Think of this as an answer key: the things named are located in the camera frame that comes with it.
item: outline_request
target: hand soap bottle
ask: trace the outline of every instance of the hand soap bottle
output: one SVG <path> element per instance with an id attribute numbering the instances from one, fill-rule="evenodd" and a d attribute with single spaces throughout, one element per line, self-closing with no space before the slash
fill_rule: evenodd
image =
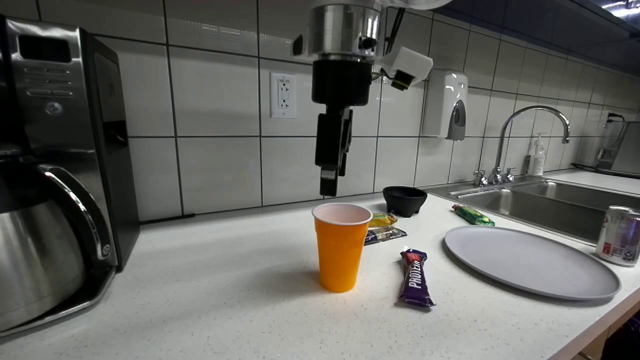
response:
<path id="1" fill-rule="evenodd" d="M 542 176 L 545 172 L 545 161 L 547 160 L 547 152 L 542 145 L 542 134 L 538 133 L 538 139 L 529 148 L 529 154 L 527 155 L 528 167 L 527 173 L 529 175 Z"/>

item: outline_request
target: soda can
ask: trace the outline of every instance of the soda can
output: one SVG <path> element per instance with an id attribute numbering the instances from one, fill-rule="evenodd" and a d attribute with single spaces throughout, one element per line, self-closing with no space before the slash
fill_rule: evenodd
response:
<path id="1" fill-rule="evenodd" d="M 600 230 L 596 255 L 614 264 L 635 266 L 640 256 L 640 211 L 609 206 Z"/>

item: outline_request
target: white countertop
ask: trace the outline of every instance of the white countertop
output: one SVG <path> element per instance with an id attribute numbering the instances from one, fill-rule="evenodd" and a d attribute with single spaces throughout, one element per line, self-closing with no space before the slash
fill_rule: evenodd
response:
<path id="1" fill-rule="evenodd" d="M 638 180 L 547 176 L 640 192 Z M 381 194 L 347 201 L 384 210 Z M 640 300 L 640 266 L 607 264 L 622 290 L 606 303 L 528 295 L 475 274 L 442 245 L 449 229 L 467 223 L 449 211 L 451 201 L 432 195 L 420 214 L 396 224 L 407 237 L 364 248 L 355 289 L 328 293 L 316 280 L 310 210 L 319 203 L 147 225 L 97 307 L 3 343 L 0 358 L 569 359 Z M 593 252 L 564 236 L 491 218 Z M 396 304 L 405 245 L 428 253 L 426 277 L 437 303 L 430 312 Z"/>

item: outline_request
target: sink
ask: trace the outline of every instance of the sink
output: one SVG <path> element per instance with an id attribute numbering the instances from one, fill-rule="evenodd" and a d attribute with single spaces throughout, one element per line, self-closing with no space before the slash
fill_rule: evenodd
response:
<path id="1" fill-rule="evenodd" d="M 640 208 L 640 197 L 534 176 L 522 176 L 511 184 L 486 188 L 474 188 L 467 183 L 449 184 L 427 189 L 427 192 L 580 238 L 592 245 L 598 243 L 610 205 Z"/>

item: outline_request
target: orange plastic cup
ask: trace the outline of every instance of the orange plastic cup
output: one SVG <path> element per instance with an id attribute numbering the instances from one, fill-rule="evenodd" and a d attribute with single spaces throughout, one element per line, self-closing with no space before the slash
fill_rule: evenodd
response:
<path id="1" fill-rule="evenodd" d="M 345 202 L 316 206 L 311 214 L 316 223 L 320 285 L 334 293 L 353 289 L 373 214 Z"/>

